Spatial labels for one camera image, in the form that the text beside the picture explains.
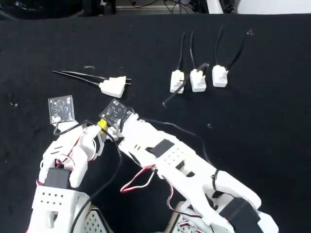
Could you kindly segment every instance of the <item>power plug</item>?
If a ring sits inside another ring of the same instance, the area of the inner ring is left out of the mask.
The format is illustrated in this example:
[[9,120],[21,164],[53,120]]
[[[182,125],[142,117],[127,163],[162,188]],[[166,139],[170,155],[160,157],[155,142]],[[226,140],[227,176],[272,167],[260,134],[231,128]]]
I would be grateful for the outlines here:
[[99,88],[101,89],[101,92],[106,95],[121,98],[125,85],[126,76],[121,76],[117,78],[109,78],[109,80],[104,80],[102,83],[99,83]]
[[190,73],[190,81],[193,92],[203,92],[206,90],[205,75],[203,75],[203,71],[193,69]]
[[[170,92],[174,93],[180,85],[183,84],[185,80],[185,74],[184,72],[180,70],[175,70],[172,72],[172,77],[171,77],[171,87],[170,87]],[[180,91],[178,91],[178,94],[182,94],[184,92],[184,88],[181,88]]]
[[227,74],[228,71],[225,67],[215,65],[212,70],[213,86],[226,87],[228,83]]

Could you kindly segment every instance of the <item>black cord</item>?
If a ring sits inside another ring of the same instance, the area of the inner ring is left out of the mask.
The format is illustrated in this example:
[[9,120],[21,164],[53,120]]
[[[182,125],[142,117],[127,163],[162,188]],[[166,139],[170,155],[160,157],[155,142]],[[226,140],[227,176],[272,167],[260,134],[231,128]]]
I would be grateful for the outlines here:
[[127,108],[125,109],[125,112],[124,112],[124,114],[122,115],[122,117],[121,117],[121,119],[120,119],[120,127],[119,127],[120,133],[122,133],[122,131],[123,131],[125,116],[126,116],[126,113],[127,113],[129,110],[131,110],[133,113],[135,113],[135,111],[134,111],[134,109],[133,109],[132,107],[127,107]]
[[199,10],[200,10],[200,13],[202,13],[202,5],[201,5],[201,0],[199,0]]
[[238,50],[238,53],[237,55],[235,55],[235,57],[233,58],[232,62],[228,65],[227,67],[227,70],[229,70],[233,64],[238,60],[238,58],[240,57],[240,55],[242,54],[242,51],[243,51],[243,48],[244,48],[244,44],[245,44],[245,41],[246,41],[246,38],[248,35],[252,35],[252,30],[249,30],[243,37],[243,40],[241,42],[241,45],[239,47],[239,50]]
[[209,64],[207,62],[203,63],[199,66],[199,68],[196,70],[197,72],[202,71],[203,74],[205,74],[207,68],[209,67]]
[[211,163],[209,157],[207,156],[206,149],[205,149],[205,144],[204,144],[204,140],[203,140],[200,136],[196,135],[196,134],[193,133],[193,132],[190,132],[190,131],[188,131],[188,130],[185,130],[185,129],[179,127],[178,125],[175,125],[175,124],[170,123],[170,122],[164,122],[164,121],[153,120],[153,119],[147,119],[147,118],[140,118],[140,119],[142,119],[142,120],[144,120],[144,121],[151,122],[151,123],[161,124],[161,125],[171,125],[171,126],[177,128],[177,129],[179,129],[180,131],[184,132],[184,133],[188,133],[188,134],[190,134],[191,136],[196,137],[196,138],[199,139],[199,140],[201,141],[201,143],[202,143],[202,151],[203,151],[203,155],[204,155],[204,157],[205,157],[205,160],[206,160],[209,164],[213,165],[213,164]]
[[185,33],[183,33],[182,36],[181,36],[179,60],[178,60],[177,70],[181,69],[181,65],[182,65],[181,63],[183,61],[183,45],[184,45],[184,40],[185,40]]
[[194,57],[193,57],[193,31],[191,32],[191,35],[190,35],[190,56],[191,56],[193,69],[195,69],[195,62],[194,62]]
[[117,166],[117,169],[115,171],[115,173],[113,174],[113,176],[106,182],[104,183],[92,196],[90,196],[90,198],[84,203],[84,205],[81,207],[80,211],[78,212],[77,216],[75,217],[73,223],[72,223],[72,226],[71,226],[71,230],[70,230],[70,233],[73,233],[74,231],[74,227],[75,225],[77,224],[78,222],[78,219],[79,217],[81,216],[83,210],[86,208],[86,206],[98,195],[100,194],[108,185],[110,185],[110,183],[115,179],[118,171],[120,170],[121,168],[121,165],[122,165],[122,152],[120,151],[119,149],[119,146],[117,144],[117,141],[112,137],[112,135],[110,135],[106,130],[102,129],[102,131],[108,135],[111,140],[113,141],[113,143],[115,144],[116,148],[117,148],[117,151],[118,151],[118,154],[119,154],[119,163],[118,163],[118,166]]
[[188,6],[187,4],[182,4],[180,1],[173,1],[173,0],[171,1],[179,5],[179,7],[183,8],[187,12],[187,14],[189,14],[189,11],[187,11],[187,9],[184,7],[184,6]]
[[67,129],[67,130],[65,130],[65,131],[62,131],[62,132],[59,132],[59,133],[56,133],[56,130],[54,130],[54,135],[55,136],[60,136],[60,135],[63,135],[63,134],[65,134],[65,133],[68,133],[69,131],[71,131],[71,130],[73,130],[73,129],[75,129],[75,128],[78,128],[79,126],[81,126],[81,125],[84,125],[84,124],[90,124],[90,125],[94,125],[94,123],[93,122],[91,122],[91,121],[89,121],[89,120],[85,120],[85,121],[82,121],[81,123],[79,123],[79,124],[77,124],[77,125],[74,125],[74,126],[72,126],[71,128],[69,128],[69,129]]
[[185,85],[186,81],[184,80],[183,83],[170,96],[168,96],[167,99],[162,102],[162,105],[166,107],[168,101],[170,101]]
[[135,8],[141,8],[141,7],[153,5],[153,4],[155,4],[155,3],[156,3],[157,1],[159,1],[159,0],[154,0],[154,1],[152,1],[151,3],[148,3],[148,4],[146,4],[146,5],[140,5],[140,6],[135,6],[132,0],[129,0],[129,1],[130,1],[131,5],[132,5],[133,7],[135,7]]
[[218,32],[218,36],[217,36],[217,40],[216,40],[216,44],[215,44],[215,49],[214,49],[214,56],[215,56],[215,62],[216,62],[216,65],[218,65],[218,59],[217,59],[217,49],[218,49],[218,44],[219,44],[219,41],[222,37],[222,34],[223,34],[223,30],[224,30],[224,26],[222,25],[219,29],[219,32]]
[[84,78],[81,78],[79,76],[75,76],[75,75],[71,75],[71,74],[67,74],[67,73],[63,73],[63,72],[59,72],[59,71],[55,71],[55,70],[51,70],[53,73],[56,73],[56,74],[61,74],[61,75],[64,75],[64,76],[68,76],[68,77],[72,77],[72,78],[75,78],[75,79],[80,79],[82,81],[85,81],[85,82],[88,82],[90,84],[93,84],[93,85],[96,85],[96,86],[99,86],[99,83],[94,83],[90,80],[87,80],[87,79],[84,79]]
[[169,10],[169,12],[170,12],[171,14],[173,14],[173,10],[174,10],[174,9],[170,9],[169,6],[166,4],[166,1],[167,1],[167,0],[163,0],[164,5],[165,5],[166,8]]

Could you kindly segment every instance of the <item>black tablecloth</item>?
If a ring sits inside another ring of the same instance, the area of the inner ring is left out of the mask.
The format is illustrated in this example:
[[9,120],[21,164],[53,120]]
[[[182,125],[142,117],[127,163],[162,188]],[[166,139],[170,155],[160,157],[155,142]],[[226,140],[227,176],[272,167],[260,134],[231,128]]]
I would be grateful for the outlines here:
[[[240,59],[229,71],[227,88],[184,94],[165,109],[179,40],[187,32],[184,70],[192,69],[189,32],[194,31],[197,64],[227,65],[249,29]],[[0,212],[2,232],[24,232],[29,224],[39,162],[53,140],[47,99],[73,95],[78,121],[98,120],[112,100],[87,83],[50,70],[74,70],[117,77],[127,75],[122,101],[141,117],[178,124],[206,142],[214,165],[252,188],[282,233],[310,229],[311,162],[311,16],[144,16],[0,22]],[[94,66],[94,70],[84,70]],[[200,142],[171,127],[198,154]],[[109,142],[90,163],[80,190],[92,194],[114,173],[118,162]],[[94,200],[117,232],[164,230],[171,212],[168,185],[120,194],[139,170],[124,158],[116,180]],[[141,183],[148,175],[143,176]]]

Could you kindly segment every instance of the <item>red and white wire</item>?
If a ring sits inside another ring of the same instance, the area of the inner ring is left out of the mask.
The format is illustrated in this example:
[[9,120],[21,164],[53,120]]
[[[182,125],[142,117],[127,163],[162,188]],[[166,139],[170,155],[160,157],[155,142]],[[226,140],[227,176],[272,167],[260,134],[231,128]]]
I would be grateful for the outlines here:
[[174,194],[174,187],[173,185],[171,185],[170,183],[168,183],[170,185],[170,188],[171,188],[171,194],[169,195],[169,197],[167,198],[167,201],[166,201],[166,204],[168,206],[168,208],[170,210],[173,210],[174,212],[178,213],[178,214],[181,214],[181,215],[186,215],[186,216],[189,216],[189,217],[198,217],[198,218],[202,218],[201,216],[199,215],[190,215],[190,214],[187,214],[187,213],[183,213],[183,212],[180,212],[180,211],[177,211],[175,210],[174,208],[172,208],[171,206],[171,199],[173,197],[173,194]]
[[184,226],[193,227],[197,233],[204,233],[203,231],[200,231],[196,226],[190,224],[188,221],[179,223],[178,226],[179,227],[184,227]]
[[[133,191],[133,190],[136,190],[136,189],[140,189],[140,188],[147,187],[147,186],[150,184],[150,182],[151,182],[153,176],[155,175],[155,170],[154,170],[154,168],[155,168],[155,165],[150,165],[150,166],[144,167],[142,170],[140,170],[140,171],[133,177],[133,179],[132,179],[130,182],[126,183],[126,184],[120,189],[120,192],[121,192],[121,193],[127,193],[127,192],[131,192],[131,191]],[[144,173],[145,171],[150,170],[150,169],[153,169],[153,172],[151,173],[151,175],[150,175],[150,177],[149,177],[149,180],[147,181],[146,184],[141,185],[141,186],[129,187],[130,184],[131,184],[138,176],[140,176],[142,173]]]

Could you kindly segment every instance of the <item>yellow connector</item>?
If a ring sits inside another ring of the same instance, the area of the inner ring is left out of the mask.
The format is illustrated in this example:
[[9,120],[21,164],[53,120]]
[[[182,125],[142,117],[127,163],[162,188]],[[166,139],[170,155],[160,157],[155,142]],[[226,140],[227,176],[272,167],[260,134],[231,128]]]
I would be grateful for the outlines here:
[[101,119],[99,122],[97,122],[97,124],[104,130],[107,129],[107,121],[105,121],[104,119]]

